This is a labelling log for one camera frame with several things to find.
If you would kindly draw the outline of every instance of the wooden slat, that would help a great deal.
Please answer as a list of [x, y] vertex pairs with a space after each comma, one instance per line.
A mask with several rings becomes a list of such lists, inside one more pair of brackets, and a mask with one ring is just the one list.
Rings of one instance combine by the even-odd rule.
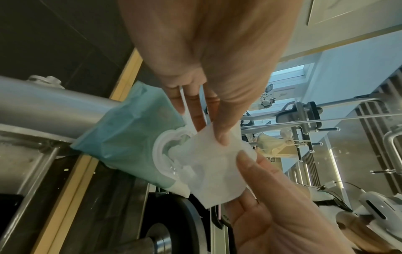
[[[110, 99], [123, 101], [127, 97], [141, 64], [142, 58], [135, 49]], [[97, 165], [96, 158], [85, 154], [79, 157], [32, 249], [32, 254], [60, 252]]]

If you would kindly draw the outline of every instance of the hand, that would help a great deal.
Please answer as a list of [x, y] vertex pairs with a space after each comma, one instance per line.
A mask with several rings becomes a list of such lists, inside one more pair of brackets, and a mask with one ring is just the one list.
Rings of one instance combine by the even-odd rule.
[[198, 94], [204, 84], [215, 137], [225, 145], [225, 134], [263, 93], [302, 2], [119, 0], [119, 5], [135, 47], [180, 113], [183, 86], [198, 131], [206, 125]]
[[354, 253], [318, 207], [266, 158], [259, 154], [255, 163], [241, 151], [237, 167], [258, 200], [246, 189], [225, 204], [239, 254]]

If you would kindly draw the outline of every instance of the fluorescent light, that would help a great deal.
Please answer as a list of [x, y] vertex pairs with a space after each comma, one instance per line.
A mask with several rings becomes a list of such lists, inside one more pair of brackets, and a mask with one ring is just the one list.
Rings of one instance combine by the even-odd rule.
[[300, 71], [303, 68], [304, 68], [304, 65], [300, 65], [300, 66], [296, 66], [296, 67], [292, 67], [292, 68], [287, 68], [287, 69], [283, 69], [283, 70], [280, 70], [280, 71], [273, 72], [271, 74], [271, 76], [275, 76], [275, 75], [279, 75], [279, 74], [285, 74], [285, 73], [289, 73], [289, 72]]
[[293, 171], [293, 174], [294, 174], [294, 178], [296, 179], [296, 183], [299, 183], [299, 182], [297, 181], [296, 171]]
[[340, 183], [339, 183], [340, 188], [341, 188], [341, 189], [344, 189], [345, 187], [343, 186], [343, 183], [341, 182], [341, 181], [342, 181], [342, 178], [340, 177], [339, 170], [338, 170], [338, 166], [336, 165], [334, 153], [332, 152], [332, 148], [330, 148], [329, 151], [330, 151], [330, 156], [331, 156], [332, 164], [334, 165], [334, 168], [335, 168], [336, 178], [337, 178], [338, 182], [340, 182]]
[[304, 184], [303, 177], [302, 177], [302, 171], [300, 170], [300, 167], [299, 167], [299, 175], [300, 175], [301, 184]]
[[309, 181], [309, 185], [311, 186], [311, 180], [310, 180], [309, 168], [307, 167], [307, 164], [304, 164], [304, 165], [306, 166], [307, 180]]

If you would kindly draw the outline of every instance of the fingernail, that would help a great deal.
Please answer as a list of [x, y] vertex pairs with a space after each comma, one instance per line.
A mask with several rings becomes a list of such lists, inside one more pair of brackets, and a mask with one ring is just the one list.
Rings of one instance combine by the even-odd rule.
[[247, 155], [245, 151], [241, 150], [237, 154], [237, 163], [239, 166], [248, 169], [251, 168], [255, 162]]
[[223, 146], [228, 146], [230, 144], [229, 135], [228, 134], [222, 134], [219, 137], [218, 142]]

